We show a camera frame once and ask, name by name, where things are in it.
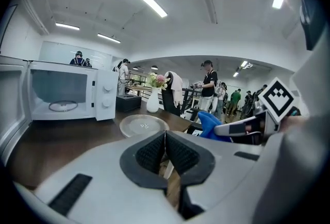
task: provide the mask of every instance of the man in green shirt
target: man in green shirt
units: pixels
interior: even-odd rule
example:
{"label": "man in green shirt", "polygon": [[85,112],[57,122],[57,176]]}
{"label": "man in green shirt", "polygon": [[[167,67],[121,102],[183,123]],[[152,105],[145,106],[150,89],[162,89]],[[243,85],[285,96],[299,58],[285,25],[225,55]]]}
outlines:
{"label": "man in green shirt", "polygon": [[237,103],[239,102],[240,99],[241,99],[241,89],[238,89],[237,91],[233,92],[231,95],[227,116],[229,116],[229,114],[231,116],[234,115],[234,111],[236,110]]}

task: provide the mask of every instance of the table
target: table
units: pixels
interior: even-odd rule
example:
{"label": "table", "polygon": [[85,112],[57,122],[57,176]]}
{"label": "table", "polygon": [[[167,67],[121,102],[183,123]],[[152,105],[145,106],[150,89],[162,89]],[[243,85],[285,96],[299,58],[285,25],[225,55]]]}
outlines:
{"label": "table", "polygon": [[162,109],[149,113],[144,101],[141,108],[116,112],[115,118],[111,120],[38,120],[31,124],[15,146],[7,168],[14,181],[35,189],[49,175],[87,150],[125,139],[119,124],[125,117],[134,114],[160,118],[173,131],[186,131],[192,123]]}
{"label": "table", "polygon": [[135,94],[134,91],[138,92],[138,96],[140,96],[141,91],[151,91],[153,90],[152,88],[144,87],[144,86],[129,86],[126,85],[126,87],[130,90],[133,90],[133,93]]}

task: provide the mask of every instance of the pink flower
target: pink flower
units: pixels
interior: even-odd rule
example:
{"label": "pink flower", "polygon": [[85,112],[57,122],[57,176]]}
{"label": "pink flower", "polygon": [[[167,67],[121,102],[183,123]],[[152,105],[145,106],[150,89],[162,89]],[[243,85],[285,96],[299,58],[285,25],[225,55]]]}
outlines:
{"label": "pink flower", "polygon": [[162,82],[165,82],[165,77],[163,75],[158,75],[156,80],[157,80],[157,82],[162,83]]}

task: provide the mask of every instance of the glass turntable plate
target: glass turntable plate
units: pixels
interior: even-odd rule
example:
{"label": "glass turntable plate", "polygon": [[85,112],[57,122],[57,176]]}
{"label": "glass turntable plate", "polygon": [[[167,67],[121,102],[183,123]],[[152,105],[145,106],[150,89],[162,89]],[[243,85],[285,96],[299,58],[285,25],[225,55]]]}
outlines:
{"label": "glass turntable plate", "polygon": [[119,124],[120,130],[126,137],[137,135],[152,136],[158,131],[169,130],[170,127],[162,119],[149,115],[131,115]]}

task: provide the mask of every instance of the white shirt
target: white shirt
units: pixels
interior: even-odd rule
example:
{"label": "white shirt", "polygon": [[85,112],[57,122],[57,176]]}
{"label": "white shirt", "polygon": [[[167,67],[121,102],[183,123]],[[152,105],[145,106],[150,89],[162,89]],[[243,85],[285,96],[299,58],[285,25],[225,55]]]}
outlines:
{"label": "white shirt", "polygon": [[220,88],[219,92],[219,100],[223,100],[223,97],[226,95],[226,90],[223,88]]}
{"label": "white shirt", "polygon": [[122,65],[119,68],[119,78],[126,79],[126,76],[128,76],[128,67],[127,65]]}

